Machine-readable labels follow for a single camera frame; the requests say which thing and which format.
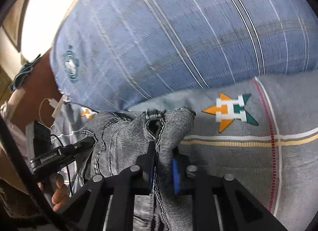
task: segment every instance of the black metal frame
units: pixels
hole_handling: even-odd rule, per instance
[[[133,230],[135,195],[151,193],[154,162],[155,143],[152,141],[147,153],[140,155],[135,165],[108,178],[95,175],[58,213],[76,223],[82,231],[102,231],[112,195],[106,230]]]
[[[194,231],[287,231],[232,175],[207,175],[177,148],[173,166],[176,195],[193,198]]]

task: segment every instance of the white stripe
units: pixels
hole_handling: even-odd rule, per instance
[[[300,139],[304,137],[309,137],[312,134],[318,132],[318,128],[299,133],[299,134],[289,134],[289,135],[274,135],[275,139],[280,138],[280,140],[293,140],[293,139]],[[234,141],[270,141],[271,136],[200,136],[200,135],[189,135],[185,136],[183,140],[192,140],[192,139],[199,139],[199,140],[234,140]]]
[[[258,44],[259,44],[259,46],[260,46],[260,53],[261,53],[262,61],[263,61],[263,74],[265,75],[265,61],[264,61],[262,46],[261,46],[261,44],[260,44],[260,38],[259,38],[259,36],[258,36],[258,34],[257,34],[256,28],[255,28],[255,26],[254,26],[254,24],[253,24],[253,22],[252,22],[252,19],[251,19],[250,15],[248,14],[248,12],[247,12],[245,6],[243,5],[243,2],[242,2],[241,0],[238,0],[238,1],[239,1],[239,3],[241,4],[241,6],[243,7],[243,9],[244,9],[244,11],[245,11],[245,13],[246,13],[248,19],[250,20],[250,23],[251,23],[251,25],[252,25],[252,27],[253,27],[253,30],[254,30],[254,32],[255,32],[255,35],[256,35],[256,38],[257,38],[257,42],[258,42]]]
[[[164,20],[166,21],[166,23],[168,24],[169,28],[171,29],[171,31],[173,32],[173,34],[175,35],[175,37],[177,38],[179,44],[181,45],[183,51],[185,52],[185,54],[187,55],[188,59],[190,60],[191,64],[193,65],[193,67],[195,68],[196,72],[199,74],[200,78],[202,79],[202,81],[204,82],[204,84],[208,87],[209,85],[206,83],[206,81],[204,80],[204,78],[202,77],[201,73],[199,72],[198,68],[196,67],[196,65],[194,64],[194,62],[192,61],[190,55],[188,54],[186,48],[184,47],[183,43],[181,42],[178,34],[175,32],[175,30],[173,29],[172,25],[170,24],[168,18],[166,17],[166,15],[164,14],[164,12],[162,11],[162,9],[160,8],[160,6],[158,5],[158,3],[156,2],[156,0],[152,0],[152,2],[155,4],[155,6],[157,7],[157,9],[159,10],[160,14],[163,16]]]
[[[198,7],[199,11],[200,11],[200,12],[201,12],[201,14],[203,15],[204,19],[205,19],[205,20],[206,20],[206,22],[208,23],[208,25],[209,25],[210,29],[212,30],[212,32],[213,32],[213,34],[214,34],[214,36],[215,36],[215,38],[216,38],[216,40],[217,40],[217,43],[219,44],[219,46],[220,46],[220,48],[221,48],[221,50],[222,50],[222,53],[223,53],[223,55],[224,55],[224,58],[225,58],[225,60],[226,60],[226,62],[227,62],[227,65],[228,65],[228,67],[229,67],[229,69],[230,69],[231,76],[232,76],[233,81],[234,81],[234,83],[235,83],[235,79],[234,79],[234,76],[233,76],[233,73],[232,73],[232,70],[231,70],[230,64],[229,64],[229,62],[228,62],[228,60],[227,60],[227,57],[226,57],[226,55],[225,55],[225,52],[224,52],[224,50],[223,50],[222,45],[220,44],[220,41],[219,41],[219,39],[218,39],[217,35],[215,34],[215,32],[214,32],[214,30],[213,30],[212,26],[210,25],[210,23],[209,23],[208,19],[207,19],[207,18],[206,18],[206,16],[204,15],[204,13],[203,13],[203,11],[201,10],[201,8],[200,8],[200,6],[198,5],[198,3],[197,3],[195,0],[193,0],[193,2],[196,4],[196,6]]]
[[[307,70],[307,67],[308,67],[308,61],[309,61],[309,39],[308,39],[307,28],[306,28],[306,25],[305,25],[305,22],[304,22],[303,19],[302,19],[302,23],[303,23],[304,28],[305,28],[305,32],[306,32],[306,36],[307,36],[307,44],[308,44],[307,65],[306,65],[306,69],[305,69],[305,71],[306,71],[306,70]]]
[[[129,32],[130,36],[133,38],[134,40],[134,44],[138,47],[138,49],[140,50],[141,54],[143,55],[143,57],[146,59],[146,61],[148,62],[150,68],[155,72],[155,74],[157,75],[157,77],[166,85],[166,87],[168,87],[172,92],[173,89],[160,77],[160,75],[157,73],[157,71],[155,70],[155,68],[152,66],[152,64],[150,63],[150,60],[148,58],[148,56],[146,55],[144,49],[140,46],[139,41],[136,39],[134,33],[132,32],[130,26],[128,25],[128,22],[124,19],[121,11],[118,9],[118,7],[116,6],[114,0],[109,0],[110,3],[112,4],[113,9],[116,11],[116,13],[119,15],[121,21],[123,22],[123,24],[125,25],[125,28],[127,29],[127,31]]]
[[[248,35],[250,36],[250,39],[251,39],[251,42],[252,42],[252,46],[253,46],[253,49],[254,49],[254,53],[255,53],[255,56],[256,56],[258,74],[260,75],[260,63],[259,63],[259,61],[258,61],[258,55],[257,55],[257,51],[256,51],[256,47],[255,47],[255,43],[254,43],[253,37],[252,37],[252,35],[251,35],[251,32],[250,32],[250,30],[249,30],[249,28],[248,28],[248,26],[247,26],[247,23],[246,23],[246,21],[245,21],[243,15],[242,15],[242,13],[241,13],[239,7],[236,5],[236,3],[235,3],[234,0],[231,0],[231,1],[232,1],[232,3],[233,3],[234,7],[236,8],[237,12],[239,13],[239,15],[240,15],[240,17],[241,17],[241,19],[242,19],[242,21],[243,21],[245,27],[246,27],[246,30],[247,30],[247,32],[248,32]]]
[[[299,16],[297,16],[298,18],[298,21],[299,21],[299,24],[300,24],[300,27],[302,28],[302,34],[304,36],[304,45],[305,45],[305,59],[304,59],[304,65],[302,66],[302,70],[304,71],[304,68],[305,68],[305,62],[306,62],[306,55],[307,55],[307,44],[306,44],[306,37],[305,37],[305,32],[304,32],[304,28],[302,27],[302,22],[300,21],[300,18]]]
[[[201,85],[201,83],[197,80],[197,78],[194,76],[194,74],[192,73],[192,71],[190,70],[189,66],[187,65],[187,63],[185,62],[185,60],[183,59],[180,51],[178,50],[177,46],[175,45],[174,41],[171,39],[171,36],[169,35],[169,33],[167,32],[165,26],[163,25],[162,21],[160,20],[160,18],[158,17],[158,15],[156,14],[156,12],[154,11],[154,9],[152,8],[152,6],[150,5],[148,0],[143,0],[147,6],[149,7],[150,11],[152,12],[152,14],[154,15],[154,17],[156,18],[156,20],[158,21],[159,25],[161,26],[161,28],[163,29],[164,33],[166,34],[166,36],[168,37],[169,41],[171,42],[172,46],[174,47],[174,49],[176,50],[177,54],[179,55],[180,59],[183,61],[184,65],[186,66],[186,68],[188,69],[188,71],[190,72],[191,76],[196,80],[196,82],[198,83],[198,85],[202,88],[203,86]]]
[[[281,23],[280,17],[279,17],[279,15],[278,15],[278,13],[277,13],[277,11],[276,11],[276,9],[275,9],[275,7],[274,7],[272,1],[271,1],[271,0],[268,0],[268,1],[269,1],[269,3],[271,4],[271,7],[273,8],[273,10],[274,10],[274,12],[275,12],[275,14],[276,14],[276,16],[277,16],[277,18],[278,18],[278,21],[279,21],[279,23],[280,23],[280,27],[281,27],[281,29],[282,29],[282,31],[283,31],[283,35],[284,35],[284,38],[285,38],[285,43],[286,43],[286,59],[287,59],[285,74],[287,74],[287,69],[288,69],[288,46],[287,46],[287,39],[286,39],[285,31],[284,31],[284,29],[283,29],[283,24]]]
[[[146,39],[146,37],[150,36],[150,33],[142,33],[141,35],[139,35],[139,38],[141,40]],[[119,53],[119,56],[125,55],[127,54],[132,48],[134,48],[135,45],[134,44],[129,44],[125,49],[121,50]]]
[[[120,56],[118,55],[115,47],[112,45],[112,42],[109,38],[109,36],[107,35],[106,31],[104,30],[104,28],[102,27],[102,24],[101,22],[99,21],[99,18],[97,17],[96,15],[96,12],[94,11],[93,7],[92,7],[92,4],[90,2],[90,0],[86,0],[89,5],[90,5],[90,8],[91,8],[91,11],[93,12],[94,14],[94,21],[95,21],[95,25],[97,26],[97,31],[98,33],[101,35],[101,39],[105,41],[105,45],[107,46],[107,48],[111,51],[111,54],[114,58],[114,62],[117,64],[117,67],[119,68],[119,70],[121,71],[121,74],[123,75],[123,77],[126,79],[126,81],[132,86],[132,88],[134,90],[136,90],[141,96],[143,96],[145,99],[149,100],[149,98],[147,98],[146,96],[144,96],[132,83],[130,80],[132,80],[135,85],[137,87],[140,88],[140,90],[142,90],[147,96],[149,96],[150,98],[152,98],[150,95],[147,94],[147,92],[145,90],[143,90],[138,84],[136,81],[134,81],[133,77],[131,76],[131,74],[129,73],[129,71],[127,70],[127,68],[125,67],[123,61],[121,60]]]
[[[76,134],[76,133],[80,133],[80,132],[82,131],[82,129],[83,129],[83,128],[80,128],[79,130],[74,130],[74,131],[72,131],[70,134],[61,134],[61,135],[59,135],[58,137],[59,137],[59,138],[61,138],[61,137],[71,137],[71,136],[73,136],[73,135]],[[56,138],[56,137],[53,137],[53,138],[51,139],[51,141],[54,141],[54,140],[57,140],[57,138]]]
[[[279,179],[279,183],[278,183],[278,189],[277,189],[277,198],[276,198],[276,205],[275,205],[275,210],[274,210],[274,217],[276,217],[277,211],[278,211],[278,206],[279,206],[279,200],[280,200],[280,194],[281,194],[281,187],[282,187],[282,171],[283,171],[283,162],[282,162],[282,152],[281,152],[281,143],[280,143],[280,134],[279,134],[279,128],[277,125],[277,121],[276,121],[276,117],[274,114],[274,110],[273,107],[271,105],[271,101],[269,99],[269,96],[266,92],[265,87],[263,86],[262,82],[260,82],[260,80],[255,77],[255,80],[260,84],[260,86],[263,89],[264,95],[266,97],[268,106],[269,106],[269,110],[271,111],[271,117],[273,118],[274,121],[274,125],[275,125],[275,129],[276,129],[276,133],[278,136],[277,139],[277,145],[278,145],[278,157],[279,157],[279,168],[278,168],[278,179]]]
[[[218,202],[218,198],[216,194],[213,194],[213,198],[214,198],[214,203],[215,203],[215,208],[217,210],[217,220],[219,222],[219,230],[223,231],[223,222],[222,222],[222,214],[221,214],[221,209],[220,209],[220,204]]]

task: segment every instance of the black cable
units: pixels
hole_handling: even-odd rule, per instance
[[[51,137],[56,137],[56,139],[58,140],[58,142],[60,142],[61,146],[64,147],[63,143],[61,142],[61,140],[59,139],[58,136],[56,136],[55,134],[51,134]],[[71,184],[71,175],[70,175],[70,170],[68,168],[68,165],[66,166],[66,170],[67,170],[67,176],[68,176],[68,183],[70,185],[70,190],[71,190],[71,195],[73,196],[73,191],[72,191],[72,184]]]

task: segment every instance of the red stitched line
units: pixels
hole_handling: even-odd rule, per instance
[[[253,79],[253,81],[254,81],[255,86],[260,94],[260,98],[262,100],[262,104],[263,104],[265,114],[266,114],[266,119],[267,119],[268,126],[269,126],[269,131],[271,134],[271,154],[272,154],[272,160],[273,160],[273,169],[272,169],[272,180],[271,180],[271,198],[269,200],[269,205],[268,205],[268,211],[271,212],[271,208],[273,207],[275,187],[276,187],[276,149],[275,149],[274,130],[273,130],[273,125],[271,123],[271,117],[269,116],[263,93],[262,93],[257,81],[254,79]]]

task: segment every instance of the jeans seam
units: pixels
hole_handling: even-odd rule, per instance
[[[123,118],[120,118],[120,117],[117,116],[117,118],[112,119],[109,123],[107,123],[107,124],[103,127],[102,132],[101,132],[101,140],[102,140],[103,146],[102,146],[101,150],[98,152],[98,155],[96,156],[96,157],[98,157],[98,159],[99,159],[99,157],[100,157],[100,154],[101,154],[102,152],[105,152],[105,151],[106,151],[106,144],[105,144],[105,142],[104,142],[104,140],[103,140],[103,135],[104,135],[105,129],[108,128],[110,125],[119,122],[120,120],[127,121],[126,119],[123,119]],[[108,167],[109,167],[109,172],[110,172],[111,176],[114,176],[114,174],[112,173],[112,168],[111,168],[111,155],[110,155],[110,154],[111,154],[111,153],[110,153],[110,152],[111,152],[111,148],[112,148],[112,138],[110,138],[110,141],[109,141]]]
[[[163,130],[165,129],[165,121],[162,117],[158,118],[158,120],[161,122],[162,124],[162,127],[158,133],[158,138],[157,138],[157,142],[156,142],[156,149],[155,149],[155,153],[156,153],[156,157],[155,157],[155,160],[156,160],[156,166],[158,167],[158,159],[159,159],[159,151],[160,151],[160,146],[159,146],[159,142],[160,142],[160,139],[161,139],[161,134],[163,132]],[[155,197],[157,199],[157,202],[159,204],[159,207],[160,207],[160,210],[161,210],[161,215],[162,215],[162,218],[163,218],[163,221],[166,223],[166,226],[168,228],[168,231],[171,230],[171,227],[170,227],[170,224],[169,224],[169,221],[168,221],[168,218],[166,216],[166,212],[165,212],[165,209],[164,209],[164,205],[163,205],[163,201],[161,199],[161,194],[160,194],[160,186],[159,186],[159,176],[158,176],[158,168],[156,167],[156,173],[155,173],[155,187],[157,187],[157,189],[154,189],[154,192],[155,192]]]
[[[90,130],[88,130],[88,129],[82,129],[81,132],[80,132],[80,134],[81,134],[81,135],[85,135],[85,136],[87,136],[87,137],[93,137],[93,139],[94,139],[94,141],[95,141],[93,147],[97,144],[98,139],[96,138],[95,133],[93,133],[92,131],[90,131]],[[82,183],[81,186],[84,185],[84,181],[82,180],[82,176],[81,176],[80,179],[79,179],[79,183],[80,183],[80,184]]]
[[[112,120],[110,120],[101,130],[101,142],[102,142],[102,147],[100,149],[100,151],[98,151],[97,155],[95,156],[94,158],[94,170],[95,170],[95,174],[100,174],[102,175],[100,169],[99,169],[99,163],[98,163],[98,160],[100,158],[100,155],[102,152],[104,152],[106,150],[106,144],[105,142],[103,141],[103,134],[104,134],[104,130],[109,127],[112,123],[114,122],[117,122],[118,120],[120,120],[120,118],[114,118]]]

